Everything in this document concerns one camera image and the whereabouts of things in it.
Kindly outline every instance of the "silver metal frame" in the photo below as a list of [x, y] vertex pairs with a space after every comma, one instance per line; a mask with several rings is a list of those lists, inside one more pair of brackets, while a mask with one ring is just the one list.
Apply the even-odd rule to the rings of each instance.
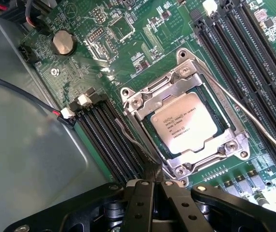
[[[179, 49], [176, 57], [178, 65], [144, 89], [138, 92], [127, 87], [121, 89], [124, 114], [140, 134], [154, 160], [161, 159], [164, 171], [170, 177], [179, 180], [233, 155], [241, 160], [247, 160], [250, 157], [248, 133], [223, 92], [213, 82], [208, 81], [208, 77], [212, 77], [212, 75], [206, 65], [185, 48]], [[205, 77], [221, 106], [230, 117], [235, 130], [232, 129], [201, 75]], [[198, 86], [205, 88], [210, 94], [217, 110], [226, 121], [227, 129], [221, 135], [206, 140], [204, 148], [198, 152], [186, 150], [174, 159], [165, 159], [145, 129], [143, 120], [147, 115], [163, 107], [163, 99], [167, 99], [169, 96], [177, 98]]]

